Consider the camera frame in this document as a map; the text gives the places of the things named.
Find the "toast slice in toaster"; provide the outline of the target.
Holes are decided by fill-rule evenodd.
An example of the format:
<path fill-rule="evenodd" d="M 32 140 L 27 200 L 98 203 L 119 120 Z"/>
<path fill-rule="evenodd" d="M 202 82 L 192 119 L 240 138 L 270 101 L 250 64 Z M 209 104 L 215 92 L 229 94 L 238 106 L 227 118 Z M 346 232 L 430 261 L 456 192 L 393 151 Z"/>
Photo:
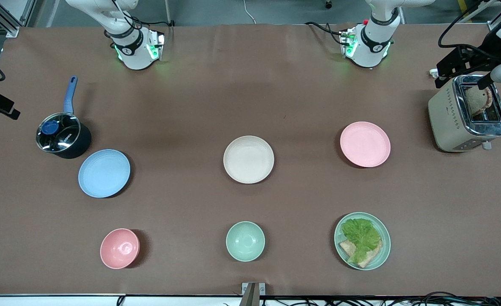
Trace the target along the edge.
<path fill-rule="evenodd" d="M 493 94 L 489 88 L 479 89 L 478 86 L 465 89 L 468 110 L 472 116 L 478 116 L 493 103 Z"/>

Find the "beige chrome toaster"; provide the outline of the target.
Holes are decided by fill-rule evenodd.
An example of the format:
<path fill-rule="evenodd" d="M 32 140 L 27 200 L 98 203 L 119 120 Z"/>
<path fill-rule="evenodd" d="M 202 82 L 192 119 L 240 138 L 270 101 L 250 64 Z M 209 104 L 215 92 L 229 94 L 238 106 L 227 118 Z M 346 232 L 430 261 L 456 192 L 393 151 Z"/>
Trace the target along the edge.
<path fill-rule="evenodd" d="M 496 85 L 488 88 L 493 103 L 478 116 L 468 110 L 465 89 L 477 86 L 474 76 L 448 81 L 429 100 L 428 111 L 436 145 L 441 151 L 464 153 L 481 147 L 492 148 L 492 141 L 501 137 L 501 99 Z"/>

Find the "glass lid with blue knob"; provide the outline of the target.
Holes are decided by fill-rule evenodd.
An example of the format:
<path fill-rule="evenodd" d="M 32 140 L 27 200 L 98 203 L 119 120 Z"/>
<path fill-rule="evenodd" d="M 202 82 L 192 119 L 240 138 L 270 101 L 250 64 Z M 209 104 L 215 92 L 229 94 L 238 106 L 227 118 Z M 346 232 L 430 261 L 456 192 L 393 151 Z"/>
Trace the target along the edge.
<path fill-rule="evenodd" d="M 45 118 L 36 131 L 35 143 L 47 153 L 66 151 L 81 133 L 81 123 L 72 113 L 58 112 Z"/>

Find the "pink plate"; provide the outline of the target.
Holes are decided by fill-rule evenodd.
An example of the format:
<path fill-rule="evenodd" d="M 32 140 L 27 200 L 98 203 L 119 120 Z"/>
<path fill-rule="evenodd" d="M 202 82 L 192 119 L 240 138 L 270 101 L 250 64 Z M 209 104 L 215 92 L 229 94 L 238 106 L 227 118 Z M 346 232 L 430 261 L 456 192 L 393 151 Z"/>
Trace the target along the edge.
<path fill-rule="evenodd" d="M 363 168 L 374 168 L 387 161 L 391 142 L 386 132 L 371 122 L 346 126 L 340 135 L 340 149 L 348 161 Z"/>

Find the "blue plate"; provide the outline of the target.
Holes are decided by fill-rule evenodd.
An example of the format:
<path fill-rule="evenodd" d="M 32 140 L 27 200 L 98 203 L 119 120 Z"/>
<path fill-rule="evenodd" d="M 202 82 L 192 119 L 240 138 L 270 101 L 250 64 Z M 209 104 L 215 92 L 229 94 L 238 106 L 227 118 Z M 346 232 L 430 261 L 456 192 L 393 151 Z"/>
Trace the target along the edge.
<path fill-rule="evenodd" d="M 114 149 L 99 150 L 80 166 L 78 182 L 81 190 L 93 198 L 108 198 L 126 186 L 131 164 L 124 153 Z"/>

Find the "pink bowl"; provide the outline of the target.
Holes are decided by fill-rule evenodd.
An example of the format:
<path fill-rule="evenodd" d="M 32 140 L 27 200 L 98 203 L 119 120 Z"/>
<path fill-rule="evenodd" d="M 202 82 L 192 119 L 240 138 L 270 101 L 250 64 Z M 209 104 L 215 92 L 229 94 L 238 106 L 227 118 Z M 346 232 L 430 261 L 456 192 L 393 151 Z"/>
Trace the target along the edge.
<path fill-rule="evenodd" d="M 131 229 L 119 228 L 109 232 L 100 246 L 100 258 L 109 269 L 125 269 L 140 253 L 140 240 Z"/>

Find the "green lettuce leaf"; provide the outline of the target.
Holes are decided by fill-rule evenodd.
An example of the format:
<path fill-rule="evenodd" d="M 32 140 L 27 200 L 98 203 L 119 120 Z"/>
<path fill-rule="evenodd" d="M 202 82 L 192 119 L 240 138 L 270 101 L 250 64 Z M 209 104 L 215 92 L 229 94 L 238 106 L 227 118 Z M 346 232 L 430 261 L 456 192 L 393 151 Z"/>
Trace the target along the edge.
<path fill-rule="evenodd" d="M 381 236 L 372 222 L 367 219 L 349 219 L 342 225 L 342 232 L 349 242 L 355 246 L 350 255 L 352 263 L 363 263 L 367 252 L 374 251 L 381 243 Z"/>

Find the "green plate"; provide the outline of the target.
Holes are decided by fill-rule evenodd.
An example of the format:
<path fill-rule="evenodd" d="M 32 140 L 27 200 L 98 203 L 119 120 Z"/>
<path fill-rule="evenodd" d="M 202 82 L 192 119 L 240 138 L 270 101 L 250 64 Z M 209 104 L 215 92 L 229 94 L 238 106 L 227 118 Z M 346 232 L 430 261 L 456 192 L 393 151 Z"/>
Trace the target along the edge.
<path fill-rule="evenodd" d="M 349 219 L 359 219 L 359 218 L 370 220 L 373 226 L 379 232 L 381 240 L 383 241 L 383 247 L 381 248 L 381 251 L 379 252 L 378 256 L 365 269 L 360 269 L 356 263 L 352 263 L 350 261 L 350 257 L 347 256 L 344 250 L 342 250 L 339 246 L 340 242 L 343 242 L 344 240 L 347 239 L 342 232 L 342 225 Z M 338 224 L 335 227 L 333 240 L 338 256 L 342 259 L 342 261 L 344 261 L 344 263 L 349 265 L 352 269 L 357 269 L 362 271 L 370 271 L 377 269 L 386 262 L 390 254 L 391 239 L 386 226 L 377 217 L 369 213 L 353 212 L 353 213 L 348 213 L 344 217 L 341 217 L 340 221 L 338 221 Z"/>

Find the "brown bread slice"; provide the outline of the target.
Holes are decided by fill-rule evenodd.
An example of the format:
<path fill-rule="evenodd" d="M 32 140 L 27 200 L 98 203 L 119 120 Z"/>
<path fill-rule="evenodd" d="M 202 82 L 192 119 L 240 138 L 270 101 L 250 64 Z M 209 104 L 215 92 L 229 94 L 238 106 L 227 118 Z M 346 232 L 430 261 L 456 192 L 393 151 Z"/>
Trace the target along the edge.
<path fill-rule="evenodd" d="M 348 239 L 340 242 L 339 246 L 349 257 L 353 256 L 357 250 L 356 245 Z"/>
<path fill-rule="evenodd" d="M 357 262 L 357 266 L 360 269 L 365 269 L 378 256 L 382 247 L 383 247 L 383 241 L 380 240 L 377 247 L 374 250 L 366 252 L 365 257 Z"/>

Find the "large table cover mat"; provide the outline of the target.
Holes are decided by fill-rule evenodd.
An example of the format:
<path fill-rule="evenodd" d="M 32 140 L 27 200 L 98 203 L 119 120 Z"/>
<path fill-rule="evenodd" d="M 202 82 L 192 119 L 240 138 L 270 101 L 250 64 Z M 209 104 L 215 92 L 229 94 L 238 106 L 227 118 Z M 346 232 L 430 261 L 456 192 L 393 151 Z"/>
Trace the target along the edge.
<path fill-rule="evenodd" d="M 398 27 L 368 70 L 307 26 L 176 27 L 162 61 L 143 71 L 126 68 L 99 28 L 21 29 L 0 55 L 0 93 L 21 112 L 0 114 L 0 294 L 232 294 L 259 281 L 283 296 L 501 296 L 501 138 L 444 153 L 430 128 L 428 73 L 447 53 L 436 45 L 443 29 Z M 71 76 L 91 144 L 64 159 L 41 151 L 35 132 L 62 112 Z M 340 149 L 359 121 L 390 139 L 378 167 Z M 256 184 L 223 166 L 226 147 L 248 135 L 275 155 Z M 93 198 L 78 174 L 104 149 L 124 153 L 131 175 L 114 196 Z M 352 269 L 335 249 L 338 221 L 355 212 L 389 232 L 377 269 Z M 265 234 L 248 263 L 226 248 L 239 221 Z M 136 233 L 140 253 L 109 269 L 100 246 L 119 228 Z"/>

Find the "beige plate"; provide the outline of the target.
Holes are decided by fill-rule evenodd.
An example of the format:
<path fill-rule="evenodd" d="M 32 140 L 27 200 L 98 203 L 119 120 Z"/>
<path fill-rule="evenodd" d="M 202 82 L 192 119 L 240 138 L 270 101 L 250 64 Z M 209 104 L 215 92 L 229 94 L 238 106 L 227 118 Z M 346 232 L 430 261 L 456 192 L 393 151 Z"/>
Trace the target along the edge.
<path fill-rule="evenodd" d="M 248 135 L 233 140 L 223 154 L 226 173 L 242 184 L 256 184 L 266 179 L 274 163 L 272 147 L 257 136 Z"/>

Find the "green bowl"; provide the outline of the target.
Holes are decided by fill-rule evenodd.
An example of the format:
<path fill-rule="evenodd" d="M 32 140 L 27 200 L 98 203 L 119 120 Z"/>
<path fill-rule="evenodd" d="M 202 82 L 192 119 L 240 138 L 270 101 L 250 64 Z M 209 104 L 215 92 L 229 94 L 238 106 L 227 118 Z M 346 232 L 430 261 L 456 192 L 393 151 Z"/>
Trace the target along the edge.
<path fill-rule="evenodd" d="M 225 243 L 233 259 L 248 263 L 262 255 L 265 249 L 265 234 L 256 223 L 239 221 L 227 232 Z"/>

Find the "aluminium frame profile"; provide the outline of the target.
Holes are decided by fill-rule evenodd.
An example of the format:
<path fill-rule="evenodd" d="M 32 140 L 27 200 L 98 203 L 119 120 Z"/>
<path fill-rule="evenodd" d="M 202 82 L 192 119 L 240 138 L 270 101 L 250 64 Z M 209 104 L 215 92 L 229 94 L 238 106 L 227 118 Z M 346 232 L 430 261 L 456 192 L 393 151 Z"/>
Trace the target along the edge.
<path fill-rule="evenodd" d="M 38 0 L 0 0 L 0 34 L 17 37 L 21 27 L 30 25 Z"/>

